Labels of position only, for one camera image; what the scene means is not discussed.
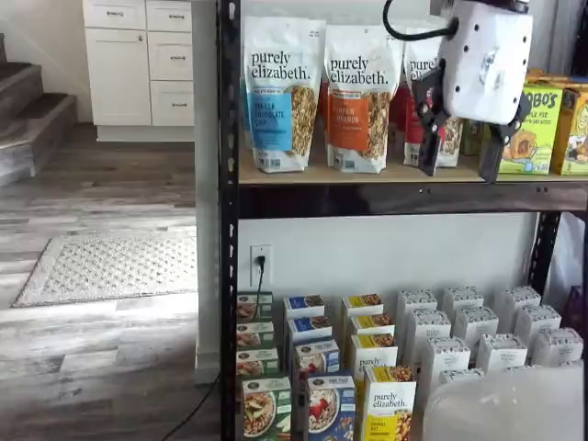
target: white baseboard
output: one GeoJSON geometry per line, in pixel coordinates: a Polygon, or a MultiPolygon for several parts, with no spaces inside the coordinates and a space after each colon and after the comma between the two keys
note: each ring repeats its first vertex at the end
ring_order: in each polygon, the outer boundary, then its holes
{"type": "Polygon", "coordinates": [[[96,126],[103,142],[194,142],[194,127],[96,126]]]}

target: cabinet door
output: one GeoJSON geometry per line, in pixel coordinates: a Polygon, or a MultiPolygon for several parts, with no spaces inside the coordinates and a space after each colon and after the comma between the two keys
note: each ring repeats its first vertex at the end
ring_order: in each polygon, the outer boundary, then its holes
{"type": "Polygon", "coordinates": [[[94,123],[151,125],[147,38],[140,30],[86,29],[94,123]]]}

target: green cereal box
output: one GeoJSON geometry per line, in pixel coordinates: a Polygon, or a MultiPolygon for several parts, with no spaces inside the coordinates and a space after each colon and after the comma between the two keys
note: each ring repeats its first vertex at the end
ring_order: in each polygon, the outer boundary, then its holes
{"type": "Polygon", "coordinates": [[[526,85],[531,112],[504,147],[500,173],[546,175],[549,172],[560,115],[562,90],[553,85],[526,85]]]}

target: power cord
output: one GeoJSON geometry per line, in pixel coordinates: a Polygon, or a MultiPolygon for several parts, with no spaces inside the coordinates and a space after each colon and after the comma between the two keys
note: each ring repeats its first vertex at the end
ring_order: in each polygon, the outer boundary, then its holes
{"type": "Polygon", "coordinates": [[[449,37],[450,39],[456,35],[458,32],[459,21],[457,18],[454,18],[449,23],[447,28],[441,28],[436,30],[430,30],[428,32],[422,32],[420,34],[403,34],[402,32],[397,31],[394,29],[390,22],[388,21],[388,14],[390,12],[390,6],[394,0],[386,0],[386,4],[384,5],[384,13],[383,13],[383,20],[384,20],[384,28],[388,31],[388,33],[394,37],[396,40],[402,41],[420,41],[420,40],[429,40],[434,39],[436,37],[449,37]]]}

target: cabinet drawer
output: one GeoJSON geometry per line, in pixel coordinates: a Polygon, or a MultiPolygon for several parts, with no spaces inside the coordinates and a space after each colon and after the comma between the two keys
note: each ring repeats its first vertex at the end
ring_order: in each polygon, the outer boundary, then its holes
{"type": "Polygon", "coordinates": [[[145,0],[84,0],[87,28],[145,29],[145,0]]]}
{"type": "Polygon", "coordinates": [[[192,35],[149,32],[152,80],[192,81],[192,35]]]}
{"type": "Polygon", "coordinates": [[[147,1],[147,29],[192,32],[190,2],[147,1]]]}
{"type": "Polygon", "coordinates": [[[194,89],[191,81],[151,81],[154,126],[193,126],[194,89]]]}

